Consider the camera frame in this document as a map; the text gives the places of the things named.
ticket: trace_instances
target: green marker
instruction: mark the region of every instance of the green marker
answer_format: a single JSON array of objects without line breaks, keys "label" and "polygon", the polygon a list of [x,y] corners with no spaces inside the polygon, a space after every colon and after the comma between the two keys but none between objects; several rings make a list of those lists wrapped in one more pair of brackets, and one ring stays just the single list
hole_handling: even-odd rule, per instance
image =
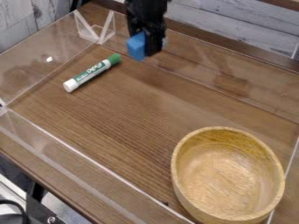
[{"label": "green marker", "polygon": [[62,83],[66,92],[72,92],[81,84],[89,81],[94,76],[101,74],[113,65],[120,62],[120,55],[117,53],[112,54],[106,59],[100,61],[92,68],[89,68],[84,73],[78,74],[72,79]]}]

